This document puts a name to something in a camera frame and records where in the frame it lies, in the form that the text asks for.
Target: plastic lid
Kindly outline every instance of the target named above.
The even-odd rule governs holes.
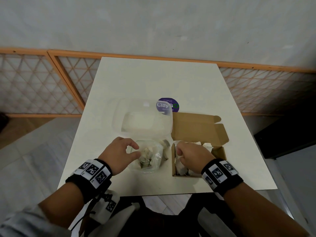
[[[157,137],[172,131],[172,107],[160,100],[123,98],[117,103],[112,128],[132,136]]]

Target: hand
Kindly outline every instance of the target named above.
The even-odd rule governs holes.
[[[121,173],[132,161],[141,156],[140,151],[127,154],[126,148],[128,146],[133,147],[135,150],[139,149],[138,144],[136,144],[136,142],[132,139],[117,137],[105,148],[98,159],[105,161],[111,168],[112,174],[117,175]]]
[[[194,143],[185,143],[180,141],[177,144],[177,154],[180,157],[181,163],[189,170],[200,174],[202,169],[215,157],[205,147]]]

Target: box flap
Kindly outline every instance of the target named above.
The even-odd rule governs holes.
[[[213,146],[222,146],[229,141],[219,116],[201,115],[192,113],[173,113],[173,140],[187,142],[211,143]]]

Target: forearm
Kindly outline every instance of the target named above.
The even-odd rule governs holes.
[[[296,221],[245,183],[228,190],[223,197],[246,235],[309,236]]]
[[[68,228],[84,206],[80,189],[71,182],[39,203],[39,207],[53,224]]]

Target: lattice panel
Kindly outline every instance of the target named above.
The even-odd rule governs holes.
[[[0,54],[0,67],[0,111],[82,113],[45,56]]]
[[[241,112],[282,114],[316,94],[316,74],[221,67]]]
[[[100,59],[64,56],[59,56],[59,59],[86,103],[100,64]]]

